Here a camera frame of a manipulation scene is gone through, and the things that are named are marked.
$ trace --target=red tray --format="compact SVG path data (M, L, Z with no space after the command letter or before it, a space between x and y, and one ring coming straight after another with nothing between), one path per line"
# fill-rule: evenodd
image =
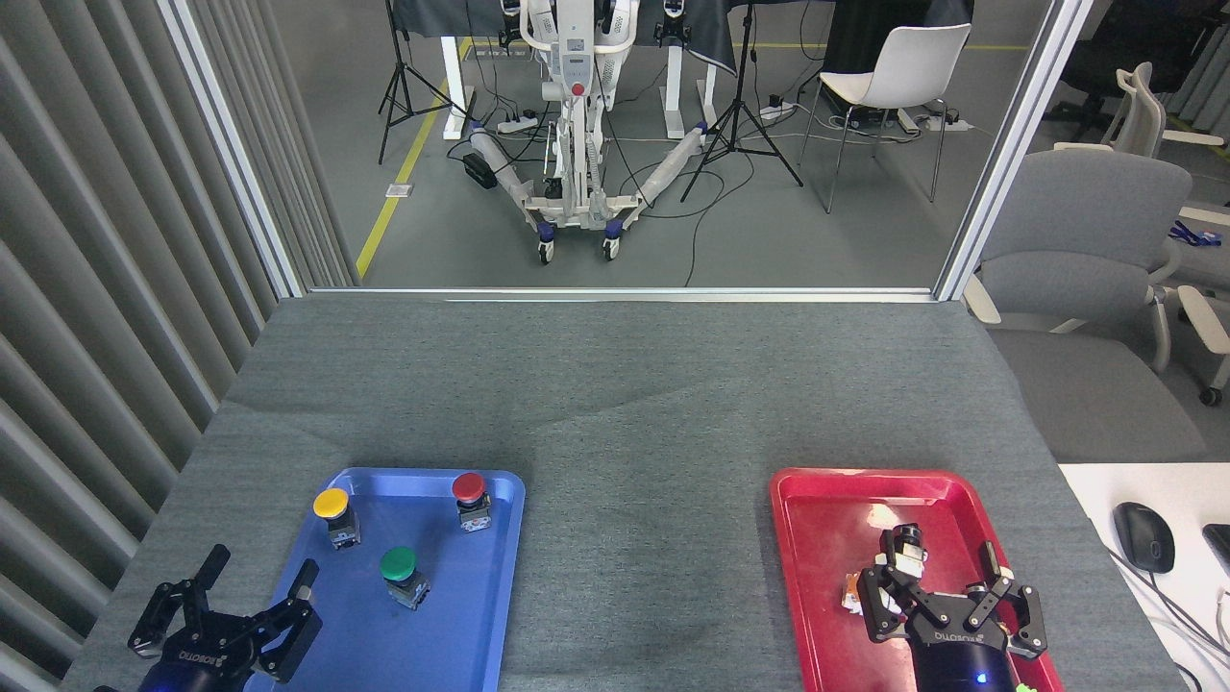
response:
M956 474L788 468L772 477L769 495L807 692L915 690L905 640L871 642L862 618L841 607L845 575L872 563L881 531L919 525L930 554L921 581L927 591L962 594L983 581L978 552L985 541L1009 565L978 494ZM1015 631L1011 608L1000 613ZM1038 692L1064 690L1049 654L1010 663L1018 681Z

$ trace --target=white desk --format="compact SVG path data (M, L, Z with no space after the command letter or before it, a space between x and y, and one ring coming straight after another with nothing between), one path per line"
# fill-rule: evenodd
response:
M1230 463L1060 465L1059 468L1102 542L1119 556L1123 551L1111 515L1116 505L1140 503L1166 520L1175 535L1175 569L1157 575L1157 586L1216 637L1216 601L1223 590L1230 590L1230 576L1200 530L1207 524L1230 524L1230 503L1226 503ZM1132 576L1124 574L1123 579L1171 658L1199 677L1205 692L1230 692L1230 669L1213 663L1213 654L1200 655L1196 644L1159 624L1171 622L1161 601ZM1230 604L1223 611L1223 621L1230 621L1226 611Z

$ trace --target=tripod stand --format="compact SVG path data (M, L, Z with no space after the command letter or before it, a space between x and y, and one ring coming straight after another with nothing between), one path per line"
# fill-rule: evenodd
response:
M691 192L692 186L696 184L696 178L700 177L700 172L701 170L705 168L705 166L734 151L738 151L740 154L759 154L761 156L775 156L781 161L781 165L786 166L786 170L790 171L790 175L791 177L795 178L795 182L797 182L800 187L803 186L803 181L800 179L798 173L796 173L795 168L790 166L790 162L786 161L786 156L784 156L781 150L777 149L777 145L772 143L772 139L769 138L769 133L765 132L765 127L760 124L760 120L756 119L755 114L752 113L752 109L748 108L747 102L743 100L743 75L747 74L747 66L748 66L748 41L752 38L752 10L754 7L755 7L755 0L748 0L748 12L743 15L743 54L739 57L739 81L738 85L734 87L734 101L731 102L731 106L726 108L726 111L723 111L721 116L718 116L717 122L713 123L712 128L710 128L710 132L713 134L713 140L710 141L708 147L705 149L705 156L700 160L700 165L696 166L696 171L692 172L692 178L688 182L688 188L684 189L683 197L679 198L680 202L688 199L688 193ZM756 129L760 130L760 135L765 138L765 141L769 144L769 147L772 149L772 151L739 146L740 111L743 113L747 113L748 119L752 120L752 124L756 125ZM727 124L731 125L729 136L722 134L722 129L724 129ZM722 141L726 145L715 154L715 150L717 150L718 141Z
M384 150L385 145L389 144L389 130L415 116L430 113L432 111L439 111L440 108L456 108L466 114L466 119L474 119L466 107L469 103L466 103L466 106L459 106L455 101L453 101L453 98L449 98L446 93L437 88L434 84L428 81L427 77L419 74L418 70L411 66L411 64L401 57L401 42L397 41L397 32L401 31L402 34L406 36L406 31L397 28L397 21L392 14L392 0L385 0L385 10L389 12L389 31L392 33L392 50L394 54L397 55L397 64L392 69L392 76L389 77L389 86L385 87L384 98L380 100L380 107L376 109L376 114L379 114L384 112L385 103L389 104L389 113L385 116L385 134L384 139L380 140L380 157L376 159L378 165L384 163ZM439 104L416 111L410 102L410 82L406 81L407 73L427 85L427 87L432 90L432 93L434 93L442 102ZM401 91L402 101L397 100L399 90ZM402 114L394 118L394 108L401 111Z

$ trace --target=yellow button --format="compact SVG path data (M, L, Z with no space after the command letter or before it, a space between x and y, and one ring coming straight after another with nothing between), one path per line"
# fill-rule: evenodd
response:
M342 490L341 488L330 488L320 495L316 495L316 501L311 504L311 509L320 519L330 520L342 516L342 513L346 511L346 506L349 503L351 497L346 494L346 490Z

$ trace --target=gray table cloth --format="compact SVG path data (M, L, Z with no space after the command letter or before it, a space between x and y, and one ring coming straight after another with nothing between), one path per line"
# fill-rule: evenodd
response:
M212 605L266 607L316 488L355 466L525 482L503 692L801 690L768 493L785 467L961 474L1041 590L1069 690L1184 690L958 304L374 294L278 307L64 690L135 690L149 663L124 640L153 588L215 542Z

